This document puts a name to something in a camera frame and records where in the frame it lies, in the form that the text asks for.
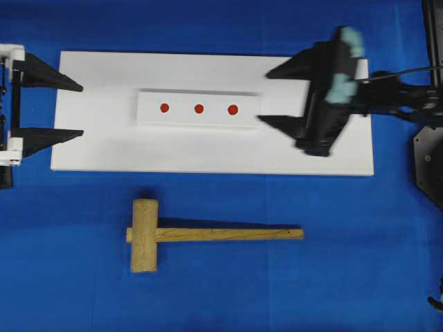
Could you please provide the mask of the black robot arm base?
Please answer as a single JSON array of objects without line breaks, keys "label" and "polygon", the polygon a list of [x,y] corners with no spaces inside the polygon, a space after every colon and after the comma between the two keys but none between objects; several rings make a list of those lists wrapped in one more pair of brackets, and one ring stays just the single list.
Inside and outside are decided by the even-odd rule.
[{"label": "black robot arm base", "polygon": [[413,138],[416,186],[442,210],[442,128],[423,127]]}]

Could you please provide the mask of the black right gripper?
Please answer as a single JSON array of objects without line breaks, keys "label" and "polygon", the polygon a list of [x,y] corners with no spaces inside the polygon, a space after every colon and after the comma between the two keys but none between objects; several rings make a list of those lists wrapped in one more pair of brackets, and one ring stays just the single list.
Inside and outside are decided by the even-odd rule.
[{"label": "black right gripper", "polygon": [[361,33],[339,27],[329,41],[317,42],[271,69],[270,80],[309,80],[312,91],[307,126],[304,117],[260,115],[257,118],[291,138],[310,156],[329,156],[330,149],[350,116],[356,95],[354,81],[359,60],[364,56]]}]

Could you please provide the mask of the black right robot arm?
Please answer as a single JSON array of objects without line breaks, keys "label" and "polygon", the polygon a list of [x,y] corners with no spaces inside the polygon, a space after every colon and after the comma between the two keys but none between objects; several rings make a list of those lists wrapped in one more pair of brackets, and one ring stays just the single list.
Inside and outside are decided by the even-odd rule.
[{"label": "black right robot arm", "polygon": [[328,157],[350,116],[394,116],[422,126],[442,126],[442,88],[403,83],[400,73],[378,71],[355,77],[364,47],[361,33],[339,27],[329,41],[318,41],[271,69],[270,80],[307,80],[302,116],[260,115],[263,123],[294,139],[310,156]]}]

